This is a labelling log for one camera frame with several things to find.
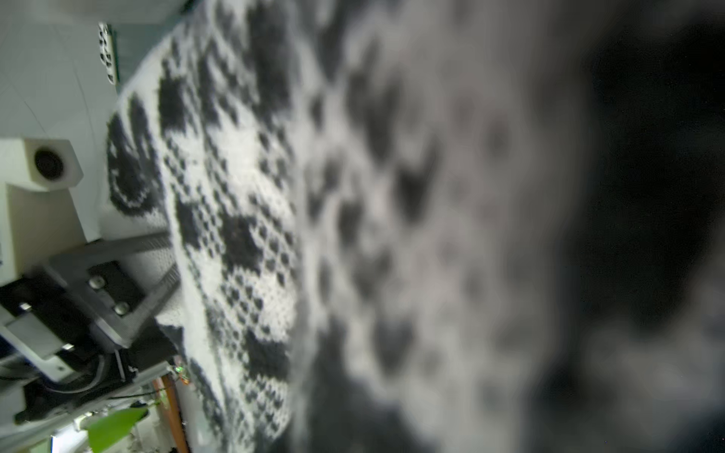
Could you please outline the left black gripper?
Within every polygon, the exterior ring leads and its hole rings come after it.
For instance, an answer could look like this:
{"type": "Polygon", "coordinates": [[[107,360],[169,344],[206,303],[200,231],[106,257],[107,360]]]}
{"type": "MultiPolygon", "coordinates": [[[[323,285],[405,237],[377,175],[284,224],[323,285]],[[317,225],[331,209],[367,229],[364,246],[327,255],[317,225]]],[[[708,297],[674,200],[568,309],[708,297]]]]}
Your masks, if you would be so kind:
{"type": "Polygon", "coordinates": [[[2,285],[1,409],[11,424],[107,398],[175,355],[153,318],[179,288],[179,269],[145,292],[120,267],[168,247],[166,231],[87,243],[43,260],[45,275],[2,285]]]}

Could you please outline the white black smiley scarf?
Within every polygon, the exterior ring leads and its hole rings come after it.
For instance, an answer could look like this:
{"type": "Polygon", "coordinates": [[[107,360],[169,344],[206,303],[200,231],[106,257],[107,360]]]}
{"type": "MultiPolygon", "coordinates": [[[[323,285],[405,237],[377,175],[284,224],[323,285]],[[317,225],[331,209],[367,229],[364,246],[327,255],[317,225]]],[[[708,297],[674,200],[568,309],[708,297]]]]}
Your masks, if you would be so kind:
{"type": "Polygon", "coordinates": [[[198,1],[105,235],[213,452],[721,452],[720,1],[198,1]]]}

